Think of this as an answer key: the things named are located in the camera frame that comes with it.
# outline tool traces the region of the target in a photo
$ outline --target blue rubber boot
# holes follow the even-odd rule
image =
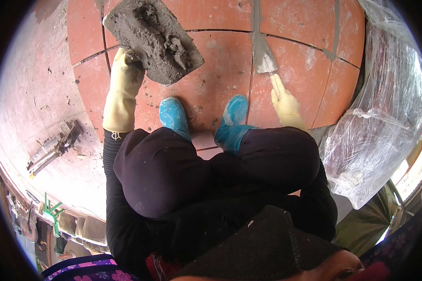
[[[176,97],[167,97],[159,105],[159,119],[163,127],[170,128],[191,141],[185,109]]]
[[[214,134],[214,142],[225,152],[237,154],[242,137],[249,129],[260,129],[251,125],[240,125],[247,114],[248,101],[243,95],[232,97],[225,106],[222,123]]]

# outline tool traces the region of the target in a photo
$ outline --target clear plastic bag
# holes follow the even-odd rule
[[[375,19],[366,26],[365,82],[320,144],[331,191],[355,209],[388,181],[422,132],[422,58],[414,39],[383,1],[360,3]],[[404,28],[408,35],[400,36]]]

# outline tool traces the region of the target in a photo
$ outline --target trowel handle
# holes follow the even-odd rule
[[[274,74],[275,73],[273,71],[269,72],[270,82],[272,83],[272,87],[274,88],[275,93],[277,93],[277,97],[280,97],[280,93],[278,92],[277,83],[275,82]]]

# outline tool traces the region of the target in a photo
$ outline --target hand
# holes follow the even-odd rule
[[[103,128],[126,133],[135,129],[136,96],[145,70],[134,50],[119,48],[111,69],[111,81],[103,110]]]
[[[278,88],[278,93],[275,89],[272,89],[270,95],[280,123],[283,126],[295,127],[306,131],[305,122],[298,113],[299,104],[297,99],[284,88],[278,74],[274,74],[271,81]]]

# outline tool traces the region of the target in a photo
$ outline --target pointed trowel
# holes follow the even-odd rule
[[[275,61],[274,55],[269,48],[264,35],[258,32],[253,34],[253,64],[255,65],[255,71],[257,73],[269,73],[270,82],[272,87],[275,89],[278,95],[277,84],[274,80],[274,71],[278,70],[277,62]]]

